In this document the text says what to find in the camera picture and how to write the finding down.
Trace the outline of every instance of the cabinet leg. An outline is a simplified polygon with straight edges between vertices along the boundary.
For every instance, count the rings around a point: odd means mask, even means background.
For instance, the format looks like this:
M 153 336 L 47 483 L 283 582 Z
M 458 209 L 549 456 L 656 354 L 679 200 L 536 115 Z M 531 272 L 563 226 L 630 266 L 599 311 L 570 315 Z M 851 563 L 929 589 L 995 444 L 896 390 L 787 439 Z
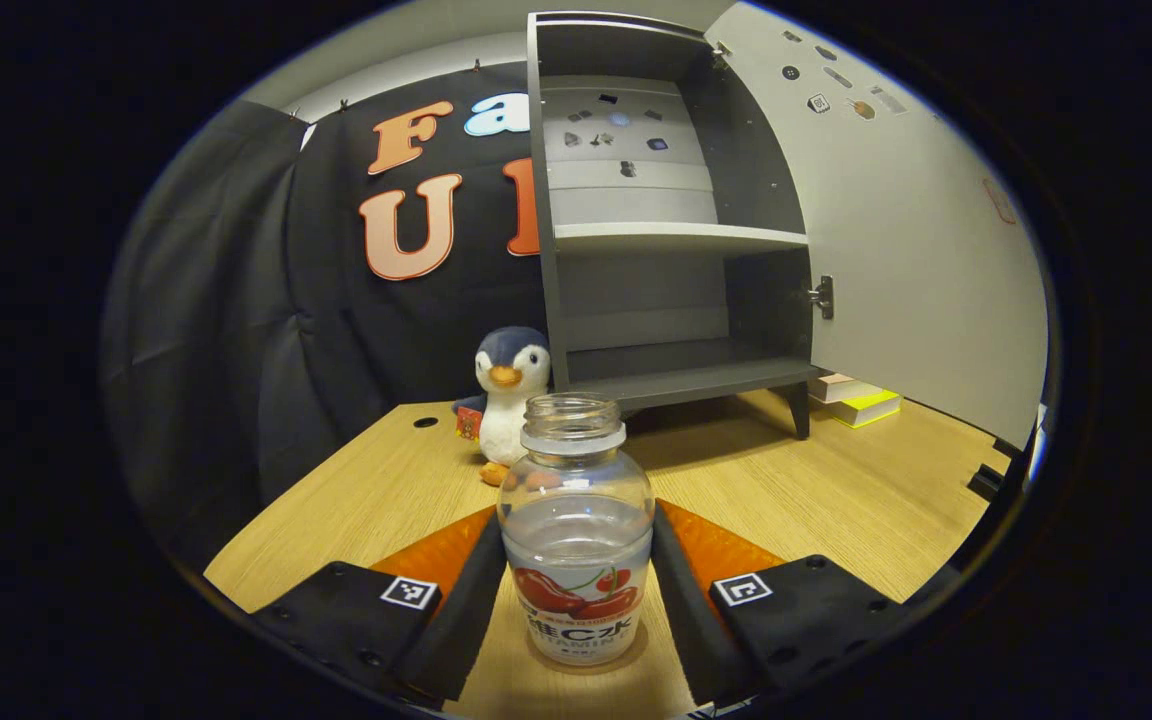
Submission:
M 785 400 L 790 402 L 795 434 L 808 439 L 812 434 L 812 406 L 808 402 L 808 382 L 795 382 L 786 388 Z

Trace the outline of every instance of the bottle cap opening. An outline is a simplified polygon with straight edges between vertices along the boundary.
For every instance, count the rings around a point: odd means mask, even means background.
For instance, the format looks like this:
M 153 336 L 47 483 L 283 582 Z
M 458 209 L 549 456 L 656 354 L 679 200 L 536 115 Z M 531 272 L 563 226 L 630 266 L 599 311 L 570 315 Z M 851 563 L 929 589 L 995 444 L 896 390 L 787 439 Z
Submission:
M 586 455 L 626 442 L 616 400 L 598 393 L 556 392 L 531 397 L 522 425 L 522 446 L 552 455 Z

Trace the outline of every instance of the bottle label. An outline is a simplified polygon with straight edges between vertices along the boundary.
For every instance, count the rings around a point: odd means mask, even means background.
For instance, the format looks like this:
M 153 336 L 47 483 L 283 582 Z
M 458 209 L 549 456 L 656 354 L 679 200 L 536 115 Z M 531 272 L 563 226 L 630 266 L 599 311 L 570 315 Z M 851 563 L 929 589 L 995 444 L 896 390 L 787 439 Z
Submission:
M 646 586 L 652 532 L 630 556 L 602 568 L 541 564 L 506 546 L 526 631 L 550 659 L 596 665 L 634 642 Z

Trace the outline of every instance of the penguin beak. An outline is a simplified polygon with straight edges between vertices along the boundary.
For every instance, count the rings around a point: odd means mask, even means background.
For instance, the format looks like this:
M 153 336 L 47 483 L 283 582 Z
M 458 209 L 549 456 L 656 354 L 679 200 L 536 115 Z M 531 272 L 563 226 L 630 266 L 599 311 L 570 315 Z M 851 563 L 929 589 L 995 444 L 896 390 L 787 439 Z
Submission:
M 522 373 L 506 365 L 497 365 L 488 372 L 488 378 L 499 387 L 515 387 L 522 382 Z

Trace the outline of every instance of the cabinet shelf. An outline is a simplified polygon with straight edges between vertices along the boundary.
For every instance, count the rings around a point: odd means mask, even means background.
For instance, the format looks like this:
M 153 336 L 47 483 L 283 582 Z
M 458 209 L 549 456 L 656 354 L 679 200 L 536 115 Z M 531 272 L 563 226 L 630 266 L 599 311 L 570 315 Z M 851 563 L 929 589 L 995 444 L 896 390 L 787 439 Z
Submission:
M 732 338 L 609 347 L 570 353 L 567 361 L 573 378 L 568 391 L 613 396 L 626 410 L 787 386 L 820 374 L 805 359 Z
M 554 225 L 554 240 L 561 256 L 650 252 L 737 256 L 808 245 L 805 234 L 720 223 Z

